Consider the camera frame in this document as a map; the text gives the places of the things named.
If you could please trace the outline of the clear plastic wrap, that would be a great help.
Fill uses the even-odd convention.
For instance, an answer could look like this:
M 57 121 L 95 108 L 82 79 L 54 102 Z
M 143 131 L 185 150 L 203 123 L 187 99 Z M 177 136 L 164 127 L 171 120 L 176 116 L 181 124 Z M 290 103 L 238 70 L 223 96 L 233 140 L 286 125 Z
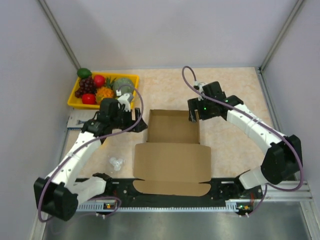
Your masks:
M 123 158 L 116 158 L 116 157 L 111 157 L 109 159 L 109 163 L 113 166 L 113 169 L 118 172 L 122 169 L 124 165 L 124 159 Z

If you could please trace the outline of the brown cardboard box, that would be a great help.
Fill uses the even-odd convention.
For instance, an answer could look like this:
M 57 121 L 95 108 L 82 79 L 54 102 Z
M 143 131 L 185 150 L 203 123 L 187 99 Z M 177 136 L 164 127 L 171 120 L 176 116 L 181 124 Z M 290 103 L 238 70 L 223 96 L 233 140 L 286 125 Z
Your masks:
M 152 109 L 146 142 L 134 149 L 133 186 L 143 194 L 202 197 L 211 189 L 211 159 L 187 110 Z

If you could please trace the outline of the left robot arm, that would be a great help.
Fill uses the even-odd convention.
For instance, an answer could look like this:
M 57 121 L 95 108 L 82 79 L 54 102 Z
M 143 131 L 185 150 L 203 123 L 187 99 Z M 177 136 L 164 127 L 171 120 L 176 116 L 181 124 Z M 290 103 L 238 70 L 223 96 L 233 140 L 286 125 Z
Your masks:
M 109 198 L 114 191 L 110 177 L 94 174 L 83 182 L 76 179 L 91 155 L 106 138 L 125 132 L 140 133 L 147 129 L 140 108 L 131 109 L 131 93 L 117 99 L 105 98 L 94 117 L 85 121 L 81 131 L 59 165 L 46 178 L 39 177 L 33 185 L 38 219 L 45 222 L 42 213 L 63 221 L 70 220 L 79 205 L 100 195 Z

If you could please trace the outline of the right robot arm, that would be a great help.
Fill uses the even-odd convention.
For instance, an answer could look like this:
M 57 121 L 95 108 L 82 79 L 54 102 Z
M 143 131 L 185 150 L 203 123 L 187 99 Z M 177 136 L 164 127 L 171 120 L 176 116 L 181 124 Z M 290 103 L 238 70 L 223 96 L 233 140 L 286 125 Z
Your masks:
M 235 178 L 233 192 L 237 197 L 245 198 L 260 185 L 276 188 L 303 169 L 302 146 L 297 136 L 286 136 L 265 124 L 240 98 L 235 95 L 227 97 L 217 81 L 208 84 L 196 82 L 191 89 L 198 97 L 188 100 L 189 121 L 195 123 L 222 117 L 242 130 L 264 154 L 260 166 Z

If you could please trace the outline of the green melon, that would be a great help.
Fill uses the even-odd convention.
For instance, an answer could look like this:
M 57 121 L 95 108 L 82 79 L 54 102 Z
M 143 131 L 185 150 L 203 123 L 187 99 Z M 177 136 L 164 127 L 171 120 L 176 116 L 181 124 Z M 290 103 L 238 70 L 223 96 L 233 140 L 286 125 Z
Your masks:
M 112 90 L 114 91 L 117 97 L 130 93 L 132 94 L 134 89 L 134 83 L 127 77 L 118 78 L 113 81 Z

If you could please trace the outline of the orange pineapple toy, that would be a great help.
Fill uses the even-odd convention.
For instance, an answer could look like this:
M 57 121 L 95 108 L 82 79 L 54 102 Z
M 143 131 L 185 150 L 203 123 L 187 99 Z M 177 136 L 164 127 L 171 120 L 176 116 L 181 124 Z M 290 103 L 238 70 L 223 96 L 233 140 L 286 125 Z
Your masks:
M 112 80 L 111 77 L 107 77 L 105 84 L 97 89 L 95 99 L 98 105 L 101 104 L 103 99 L 112 99 L 115 96 L 115 92 L 113 90 L 114 80 L 115 78 Z

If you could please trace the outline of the red apple lower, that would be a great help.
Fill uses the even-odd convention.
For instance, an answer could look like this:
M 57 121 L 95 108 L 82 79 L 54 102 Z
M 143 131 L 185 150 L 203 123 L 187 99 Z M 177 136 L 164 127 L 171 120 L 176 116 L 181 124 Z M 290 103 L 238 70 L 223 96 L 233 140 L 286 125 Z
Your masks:
M 82 104 L 84 105 L 95 105 L 96 95 L 92 93 L 85 93 L 81 97 Z

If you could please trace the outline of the red apple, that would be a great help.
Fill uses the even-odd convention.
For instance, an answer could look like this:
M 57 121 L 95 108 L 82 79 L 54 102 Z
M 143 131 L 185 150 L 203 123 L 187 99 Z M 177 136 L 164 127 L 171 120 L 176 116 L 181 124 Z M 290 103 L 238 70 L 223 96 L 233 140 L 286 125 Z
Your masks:
M 85 93 L 81 97 L 82 104 L 84 105 L 95 105 L 96 95 L 92 93 Z
M 104 76 L 97 74 L 94 76 L 93 82 L 96 88 L 101 88 L 105 85 L 106 79 Z

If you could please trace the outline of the red apple upper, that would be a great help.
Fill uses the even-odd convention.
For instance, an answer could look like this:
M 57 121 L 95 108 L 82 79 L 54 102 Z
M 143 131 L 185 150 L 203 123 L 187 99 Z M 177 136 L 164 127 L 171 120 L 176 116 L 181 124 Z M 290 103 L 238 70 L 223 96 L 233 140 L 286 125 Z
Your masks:
M 105 85 L 106 79 L 104 76 L 97 74 L 94 76 L 93 82 L 96 88 L 101 88 Z

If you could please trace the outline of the razor blister pack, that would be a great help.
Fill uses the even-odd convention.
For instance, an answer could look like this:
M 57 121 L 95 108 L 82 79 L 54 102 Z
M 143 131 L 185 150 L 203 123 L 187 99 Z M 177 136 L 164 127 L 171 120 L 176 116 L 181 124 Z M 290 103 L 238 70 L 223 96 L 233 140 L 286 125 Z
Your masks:
M 68 118 L 67 128 L 81 129 L 86 121 L 94 118 L 96 112 L 96 109 L 73 109 Z

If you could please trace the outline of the dark red grape bunch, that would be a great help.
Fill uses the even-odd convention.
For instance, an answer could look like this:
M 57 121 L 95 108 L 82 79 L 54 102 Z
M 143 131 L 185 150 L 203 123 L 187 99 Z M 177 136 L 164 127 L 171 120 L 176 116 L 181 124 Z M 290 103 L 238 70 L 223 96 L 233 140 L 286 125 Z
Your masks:
M 92 76 L 82 78 L 79 81 L 79 88 L 75 91 L 74 95 L 76 98 L 81 98 L 84 94 L 96 94 L 97 88 L 94 83 Z

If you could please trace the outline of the yellow plastic tray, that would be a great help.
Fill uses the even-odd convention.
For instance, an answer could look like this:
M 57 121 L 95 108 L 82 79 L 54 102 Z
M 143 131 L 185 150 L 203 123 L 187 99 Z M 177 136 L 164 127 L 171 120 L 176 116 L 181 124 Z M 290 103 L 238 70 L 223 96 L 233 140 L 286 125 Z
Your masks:
M 138 89 L 139 86 L 139 81 L 140 81 L 140 77 L 136 74 L 125 74 L 125 73 L 112 73 L 112 72 L 105 72 L 105 71 L 93 71 L 92 72 L 92 77 L 94 77 L 95 75 L 101 75 L 104 76 L 105 78 L 107 77 L 111 77 L 111 81 L 113 81 L 114 79 L 119 79 L 119 78 L 128 78 L 130 79 L 133 84 L 134 87 L 136 89 Z M 85 109 L 85 110 L 98 110 L 100 108 L 99 104 L 83 104 L 82 103 L 82 99 L 81 98 L 77 98 L 75 96 L 75 92 L 76 90 L 79 89 L 79 81 L 80 81 L 80 77 L 77 77 L 75 84 L 73 86 L 73 89 L 69 95 L 67 104 L 70 107 L 73 107 L 75 109 Z

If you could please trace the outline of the green avocado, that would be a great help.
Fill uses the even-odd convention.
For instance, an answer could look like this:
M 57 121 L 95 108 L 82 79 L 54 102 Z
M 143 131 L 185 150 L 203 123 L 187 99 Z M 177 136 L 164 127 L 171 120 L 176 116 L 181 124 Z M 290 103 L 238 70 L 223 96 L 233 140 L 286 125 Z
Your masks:
M 80 79 L 86 79 L 92 76 L 92 72 L 87 68 L 79 68 L 76 74 Z

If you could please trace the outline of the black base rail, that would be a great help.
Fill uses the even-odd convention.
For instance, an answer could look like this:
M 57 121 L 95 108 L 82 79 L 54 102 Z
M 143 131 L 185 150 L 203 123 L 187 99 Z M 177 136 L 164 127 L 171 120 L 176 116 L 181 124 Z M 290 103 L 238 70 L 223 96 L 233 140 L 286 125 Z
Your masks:
M 107 183 L 104 193 L 98 197 L 118 197 L 123 208 L 126 207 L 224 207 L 227 200 L 245 200 L 250 202 L 253 199 L 261 199 L 262 188 L 256 186 L 245 192 L 240 192 L 233 178 L 212 178 L 209 192 L 203 196 L 177 196 L 146 194 L 138 192 L 133 186 L 133 178 L 115 178 L 113 184 Z

